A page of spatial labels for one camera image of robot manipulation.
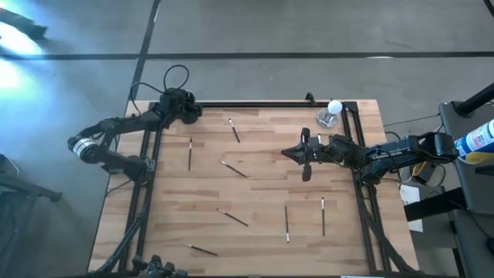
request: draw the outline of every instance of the black metal frame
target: black metal frame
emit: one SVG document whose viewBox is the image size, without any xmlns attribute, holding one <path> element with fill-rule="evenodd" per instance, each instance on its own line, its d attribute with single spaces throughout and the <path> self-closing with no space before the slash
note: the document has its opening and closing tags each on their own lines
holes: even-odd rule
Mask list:
<svg viewBox="0 0 494 278">
<path fill-rule="evenodd" d="M 404 213 L 408 221 L 424 219 L 440 213 L 452 212 L 455 209 L 466 209 L 468 205 L 461 187 L 448 190 L 420 202 L 415 202 L 404 207 Z"/>
<path fill-rule="evenodd" d="M 204 102 L 202 103 L 204 108 L 213 108 L 213 107 L 228 107 L 228 108 L 240 108 L 240 107 L 255 107 L 255 108 L 260 108 L 260 107 L 326 107 L 327 102 L 321 102 L 321 103 L 311 103 L 310 101 L 228 101 L 228 102 Z M 343 103 L 343 111 L 341 113 L 341 118 L 343 122 L 343 128 L 345 130 L 345 135 L 348 137 L 352 137 L 352 133 L 350 130 L 350 122 L 348 119 L 348 113 L 350 112 L 354 118 L 354 125 L 355 125 L 355 130 L 356 130 L 356 136 L 357 136 L 357 141 L 358 144 L 361 146 L 365 145 L 364 142 L 364 132 L 362 130 L 362 125 L 360 122 L 360 115 L 358 111 L 358 106 L 357 102 L 350 101 L 350 102 L 344 102 Z M 151 133 L 150 132 L 144 132 L 142 144 L 141 144 L 141 149 L 140 149 L 140 156 L 144 157 L 146 156 L 147 149 L 148 149 L 148 144 L 149 144 L 149 137 Z M 160 146 L 161 146 L 161 137 L 162 137 L 162 132 L 157 132 L 155 134 L 155 139 L 154 139 L 154 146 L 153 146 L 153 153 L 151 156 L 151 160 L 154 162 L 152 164 L 156 165 L 155 161 L 157 161 Z M 151 169 L 151 180 L 146 186 L 145 190 L 146 192 L 144 193 L 144 204 L 149 205 L 149 209 L 146 211 L 143 217 L 143 222 L 140 227 L 139 231 L 139 236 L 137 239 L 137 251 L 136 255 L 142 256 L 144 253 L 144 244 L 145 244 L 145 238 L 146 238 L 146 228 L 147 228 L 147 219 L 149 217 L 149 213 L 151 211 L 151 197 L 153 195 L 153 188 L 154 188 L 154 178 L 156 176 L 156 168 L 153 167 Z M 389 250 L 389 246 L 392 245 L 385 240 L 386 242 L 381 242 L 377 241 L 377 244 L 379 246 L 379 251 L 381 255 L 381 261 L 383 263 L 382 269 L 383 270 L 378 270 L 377 265 L 376 265 L 376 259 L 374 258 L 374 249 L 372 246 L 372 239 L 371 239 L 371 234 L 369 232 L 370 230 L 373 230 L 374 228 L 374 233 L 375 231 L 378 231 L 379 233 L 384 234 L 384 228 L 382 226 L 382 220 L 381 220 L 381 214 L 379 211 L 379 205 L 377 203 L 377 190 L 375 187 L 368 188 L 368 195 L 369 195 L 369 203 L 370 203 L 370 210 L 371 210 L 371 215 L 369 216 L 367 206 L 363 202 L 362 199 L 362 186 L 360 182 L 358 181 L 357 178 L 357 173 L 355 171 L 352 171 L 352 176 L 354 180 L 354 187 L 355 187 L 355 192 L 356 192 L 356 197 L 357 197 L 357 206 L 359 208 L 359 216 L 360 216 L 360 223 L 361 223 L 361 228 L 362 228 L 362 236 L 363 236 L 363 241 L 364 241 L 364 251 L 366 253 L 367 261 L 368 261 L 368 268 L 369 268 L 369 273 L 370 276 L 379 276 L 379 277 L 397 277 L 397 278 L 452 278 L 452 276 L 440 276 L 440 275 L 428 275 L 424 273 L 406 273 L 406 272 L 394 272 L 392 271 L 391 268 L 391 262 L 390 262 L 390 256 L 387 254 L 386 250 Z M 132 222 L 135 219 L 136 216 L 136 211 L 137 211 L 137 200 L 139 199 L 139 194 L 140 194 L 140 187 L 134 185 L 134 190 L 132 193 L 132 197 L 130 200 L 130 207 L 129 207 L 129 214 L 127 217 L 127 227 L 126 231 L 132 224 Z M 128 261 L 128 255 L 129 255 L 129 250 L 128 246 L 124 250 L 121 258 L 120 258 L 120 264 L 118 266 L 118 271 L 121 274 L 127 273 L 127 261 Z M 241 278 L 244 276 L 214 276 L 214 278 Z M 314 277 L 340 277 L 340 276 L 314 276 Z"/>
</svg>

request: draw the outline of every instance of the wooden table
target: wooden table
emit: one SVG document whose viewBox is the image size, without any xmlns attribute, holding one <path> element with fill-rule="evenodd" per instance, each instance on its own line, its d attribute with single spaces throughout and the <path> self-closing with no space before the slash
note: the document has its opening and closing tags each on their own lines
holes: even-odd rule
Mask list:
<svg viewBox="0 0 494 278">
<path fill-rule="evenodd" d="M 367 145 L 385 142 L 377 101 L 357 102 Z M 146 110 L 148 102 L 137 105 Z M 280 154 L 281 149 L 298 144 L 302 127 L 310 128 L 312 134 L 321 133 L 324 144 L 328 135 L 344 134 L 341 121 L 333 129 L 320 128 L 315 120 L 318 110 L 205 108 L 195 124 L 183 125 L 179 120 L 173 123 L 161 140 L 144 259 L 159 255 L 189 275 L 368 273 L 350 170 L 335 164 L 312 164 L 311 181 L 302 182 L 302 168 Z M 132 113 L 135 109 L 130 105 L 127 114 Z M 235 122 L 241 144 L 232 133 L 229 118 Z M 123 135 L 118 152 L 138 154 L 142 134 Z M 194 141 L 190 172 L 189 137 Z M 249 178 L 219 164 L 220 160 Z M 123 175 L 113 176 L 109 188 L 126 180 Z M 127 186 L 106 198 L 90 270 L 101 266 L 122 239 L 131 192 L 131 186 Z M 321 197 L 326 199 L 326 236 L 322 236 Z M 387 237 L 417 269 L 397 182 L 383 180 L 377 187 L 377 197 Z M 285 205 L 290 243 L 286 242 Z M 232 213 L 249 227 L 217 212 L 217 208 Z M 184 243 L 219 256 L 195 251 Z M 134 254 L 135 244 L 130 259 Z"/>
</svg>

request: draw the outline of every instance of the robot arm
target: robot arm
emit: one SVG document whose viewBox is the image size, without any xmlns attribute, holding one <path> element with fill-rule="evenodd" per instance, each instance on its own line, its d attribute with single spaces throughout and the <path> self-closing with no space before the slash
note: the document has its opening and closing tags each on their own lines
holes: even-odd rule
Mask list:
<svg viewBox="0 0 494 278">
<path fill-rule="evenodd" d="M 458 157 L 453 139 L 443 133 L 412 135 L 373 147 L 361 147 L 339 134 L 330 136 L 329 139 L 330 143 L 323 145 L 320 134 L 311 137 L 310 130 L 303 128 L 300 143 L 282 150 L 283 155 L 303 165 L 303 181 L 310 180 L 310 162 L 336 163 L 360 171 L 362 182 L 378 185 L 382 176 L 389 170 L 424 161 L 444 164 Z"/>
<path fill-rule="evenodd" d="M 159 103 L 152 104 L 149 111 L 140 116 L 102 120 L 71 137 L 68 145 L 82 161 L 89 164 L 103 163 L 102 168 L 110 174 L 123 171 L 131 180 L 143 185 L 149 179 L 149 165 L 136 155 L 124 157 L 110 151 L 111 141 L 119 134 L 168 129 L 177 119 L 185 124 L 193 124 L 201 115 L 202 107 L 195 103 L 191 92 L 170 88 L 161 95 Z"/>
</svg>

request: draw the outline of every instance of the water bottle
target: water bottle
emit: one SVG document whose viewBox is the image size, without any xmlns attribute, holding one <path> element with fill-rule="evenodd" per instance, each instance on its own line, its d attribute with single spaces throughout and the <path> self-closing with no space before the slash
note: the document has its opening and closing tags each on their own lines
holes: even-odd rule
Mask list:
<svg viewBox="0 0 494 278">
<path fill-rule="evenodd" d="M 327 107 L 317 112 L 317 123 L 324 128 L 332 128 L 338 124 L 338 114 L 343 109 L 343 104 L 338 100 L 331 100 Z"/>
<path fill-rule="evenodd" d="M 494 161 L 494 119 L 459 138 L 455 146 L 466 164 Z"/>
</svg>

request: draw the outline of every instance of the black floor line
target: black floor line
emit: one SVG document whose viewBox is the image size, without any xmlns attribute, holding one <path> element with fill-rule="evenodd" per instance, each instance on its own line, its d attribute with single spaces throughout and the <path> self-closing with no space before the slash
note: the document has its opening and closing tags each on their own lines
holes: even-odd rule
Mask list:
<svg viewBox="0 0 494 278">
<path fill-rule="evenodd" d="M 151 38 L 153 37 L 154 25 L 156 24 L 157 12 L 160 8 L 161 0 L 154 0 L 153 7 L 151 8 L 151 13 L 149 15 L 149 20 L 147 22 L 146 33 L 144 35 L 144 40 L 142 42 L 142 47 L 140 48 L 139 59 L 136 65 L 136 71 L 134 72 L 134 78 L 132 78 L 132 84 L 139 82 L 142 77 L 142 72 L 144 71 L 144 64 L 146 63 L 147 51 L 149 51 L 149 45 L 151 44 Z M 136 88 L 133 92 L 129 93 L 129 100 L 132 97 L 134 100 L 137 98 Z"/>
<path fill-rule="evenodd" d="M 16 55 L 0 54 L 5 60 L 42 60 L 42 61 L 77 61 L 77 60 L 129 60 L 139 59 L 139 54 L 46 54 L 46 55 Z"/>
<path fill-rule="evenodd" d="M 154 0 L 153 1 L 151 13 L 149 14 L 149 19 L 147 21 L 146 33 L 144 34 L 142 47 L 140 48 L 139 59 L 137 60 L 136 70 L 134 72 L 134 77 L 132 78 L 132 84 L 134 84 L 136 82 L 140 82 L 140 78 L 142 77 L 142 73 L 144 71 L 144 64 L 146 63 L 146 55 L 147 55 L 147 51 L 149 50 L 149 46 L 151 44 L 151 38 L 153 37 L 154 25 L 156 24 L 157 13 L 158 13 L 158 10 L 160 8 L 160 4 L 161 4 L 161 0 Z M 139 88 L 138 88 L 138 86 L 136 86 L 134 90 L 129 92 L 128 99 L 129 100 L 135 100 L 137 98 L 137 91 L 138 90 L 139 90 Z M 134 221 L 134 217 L 135 217 L 135 215 L 128 215 L 128 216 L 129 216 L 129 218 L 127 219 L 127 226 L 125 228 L 125 232 L 127 232 L 127 230 L 130 228 L 130 224 Z M 119 272 L 127 269 L 127 261 L 129 258 L 129 253 L 130 253 L 129 246 L 125 246 L 123 248 L 123 251 L 121 253 L 122 255 L 121 255 L 120 261 L 118 263 L 118 271 Z"/>
<path fill-rule="evenodd" d="M 489 13 L 494 17 L 494 5 L 492 5 L 491 0 L 483 0 L 484 4 L 486 4 L 486 8 L 489 11 Z"/>
<path fill-rule="evenodd" d="M 158 53 L 147 59 L 371 59 L 494 57 L 494 51 L 372 53 Z"/>
<path fill-rule="evenodd" d="M 49 54 L 24 55 L 0 54 L 5 60 L 129 60 L 138 59 L 133 81 L 138 82 L 146 60 L 212 60 L 212 59 L 386 59 L 386 58 L 476 58 L 494 57 L 494 51 L 468 52 L 372 52 L 372 53 L 153 53 L 147 54 L 151 36 L 146 37 L 140 54 Z"/>
</svg>

